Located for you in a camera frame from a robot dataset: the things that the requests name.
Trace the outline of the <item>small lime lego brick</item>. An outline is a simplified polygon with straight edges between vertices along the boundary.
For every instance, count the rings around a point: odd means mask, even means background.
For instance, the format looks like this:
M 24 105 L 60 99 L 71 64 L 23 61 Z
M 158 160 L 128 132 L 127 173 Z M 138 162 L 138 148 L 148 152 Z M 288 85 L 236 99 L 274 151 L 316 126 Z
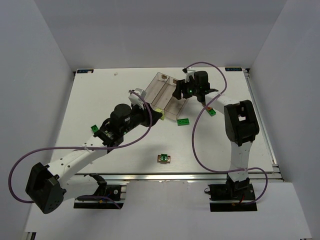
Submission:
M 159 119 L 163 121 L 163 120 L 165 119 L 165 112 L 164 112 L 164 110 L 161 109 L 161 108 L 156 108 L 155 111 L 156 111 L 157 113 L 159 113 Z

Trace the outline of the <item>green lego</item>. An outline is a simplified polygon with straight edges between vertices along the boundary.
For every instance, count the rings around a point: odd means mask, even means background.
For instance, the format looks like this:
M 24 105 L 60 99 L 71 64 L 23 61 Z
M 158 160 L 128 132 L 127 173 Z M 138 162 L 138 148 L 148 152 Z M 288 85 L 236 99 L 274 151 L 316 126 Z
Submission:
M 216 115 L 216 111 L 213 108 L 209 109 L 207 112 L 211 117 Z

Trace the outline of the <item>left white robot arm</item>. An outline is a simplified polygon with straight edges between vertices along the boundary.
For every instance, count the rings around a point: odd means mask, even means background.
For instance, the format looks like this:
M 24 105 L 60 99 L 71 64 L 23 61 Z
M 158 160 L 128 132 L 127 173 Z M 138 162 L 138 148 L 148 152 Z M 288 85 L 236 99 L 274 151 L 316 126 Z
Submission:
M 118 104 L 100 128 L 92 127 L 93 135 L 82 149 L 75 149 L 47 165 L 35 164 L 26 185 L 27 195 L 44 214 L 53 212 L 63 201 L 71 198 L 81 201 L 119 201 L 120 186 L 108 186 L 97 173 L 84 176 L 76 174 L 118 147 L 124 141 L 124 136 L 134 128 L 154 126 L 162 117 L 163 113 L 153 110 L 150 104 L 143 107 Z

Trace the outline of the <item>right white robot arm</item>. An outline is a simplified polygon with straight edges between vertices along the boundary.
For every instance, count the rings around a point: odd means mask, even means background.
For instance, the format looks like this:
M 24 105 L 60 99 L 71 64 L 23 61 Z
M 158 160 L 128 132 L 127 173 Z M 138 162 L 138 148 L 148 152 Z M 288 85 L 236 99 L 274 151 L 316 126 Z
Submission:
M 231 144 L 230 167 L 226 173 L 226 192 L 231 198 L 243 195 L 249 188 L 249 155 L 260 131 L 253 104 L 250 100 L 237 101 L 227 96 L 227 79 L 224 75 L 224 88 L 219 92 L 210 87 L 206 71 L 183 69 L 185 79 L 177 80 L 172 94 L 177 100 L 196 97 L 203 105 L 202 112 L 211 107 L 224 116 L 225 133 Z

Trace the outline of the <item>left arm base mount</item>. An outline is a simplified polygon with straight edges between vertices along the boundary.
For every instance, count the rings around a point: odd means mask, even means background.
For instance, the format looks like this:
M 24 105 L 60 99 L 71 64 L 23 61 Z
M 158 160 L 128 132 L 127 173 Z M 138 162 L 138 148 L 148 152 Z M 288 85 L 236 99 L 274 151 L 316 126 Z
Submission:
M 95 183 L 94 193 L 82 194 L 74 201 L 74 209 L 120 210 L 126 198 L 127 186 L 124 184 L 109 184 L 97 173 L 85 175 Z

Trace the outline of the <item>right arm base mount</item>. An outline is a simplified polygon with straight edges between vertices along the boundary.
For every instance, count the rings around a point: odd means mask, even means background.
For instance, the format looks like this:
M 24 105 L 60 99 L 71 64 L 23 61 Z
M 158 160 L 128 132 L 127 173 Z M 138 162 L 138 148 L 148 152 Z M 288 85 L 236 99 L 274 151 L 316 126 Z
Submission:
M 250 183 L 248 188 L 231 194 L 225 184 L 210 184 L 204 189 L 204 193 L 209 196 L 210 211 L 214 213 L 227 212 L 256 212 L 257 204 L 249 202 L 256 199 L 253 185 Z

